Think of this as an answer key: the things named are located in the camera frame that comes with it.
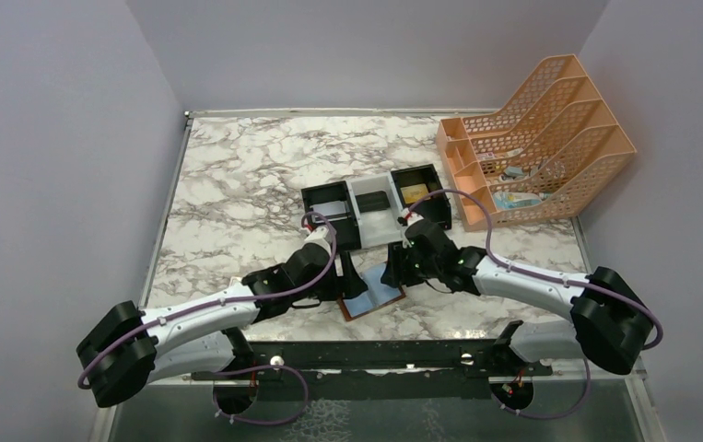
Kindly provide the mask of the brown leather card holder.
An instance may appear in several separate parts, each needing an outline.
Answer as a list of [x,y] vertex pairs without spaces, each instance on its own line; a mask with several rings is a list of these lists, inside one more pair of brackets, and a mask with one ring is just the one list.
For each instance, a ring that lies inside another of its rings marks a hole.
[[344,277],[341,278],[343,287],[350,295],[354,295],[347,297],[346,293],[343,293],[337,301],[346,321],[356,320],[405,298],[402,287],[393,288],[381,281],[385,268],[384,262],[362,273],[354,270],[350,274],[349,283]]

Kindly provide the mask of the black and white card tray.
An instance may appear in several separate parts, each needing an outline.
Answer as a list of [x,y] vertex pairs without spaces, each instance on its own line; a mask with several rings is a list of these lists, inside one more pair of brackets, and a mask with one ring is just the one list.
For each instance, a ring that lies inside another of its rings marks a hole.
[[400,238],[402,211],[442,188],[432,164],[337,180],[300,190],[304,209],[327,217],[339,250],[387,245]]

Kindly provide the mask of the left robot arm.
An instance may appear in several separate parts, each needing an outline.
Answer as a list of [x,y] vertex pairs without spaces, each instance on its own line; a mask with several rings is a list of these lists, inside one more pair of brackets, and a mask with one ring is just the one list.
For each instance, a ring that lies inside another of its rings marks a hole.
[[303,299],[355,299],[368,289],[347,253],[311,243],[286,262],[195,301],[152,310],[118,303],[76,348],[82,365],[77,386],[91,391],[100,408],[117,405],[156,380],[158,371],[175,366],[175,351],[192,342],[215,357],[223,375],[238,378],[249,369],[249,352],[236,343],[213,350],[207,336],[275,318]]

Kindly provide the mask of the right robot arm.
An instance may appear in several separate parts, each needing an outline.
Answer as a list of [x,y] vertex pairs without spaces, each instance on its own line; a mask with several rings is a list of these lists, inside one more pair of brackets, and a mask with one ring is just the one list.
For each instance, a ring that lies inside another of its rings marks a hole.
[[433,279],[452,293],[511,299],[559,317],[507,327],[491,353],[506,375],[544,359],[586,359],[627,375],[656,328],[649,310],[609,268],[582,274],[519,264],[486,248],[459,247],[436,223],[418,219],[388,245],[381,281],[397,287]]

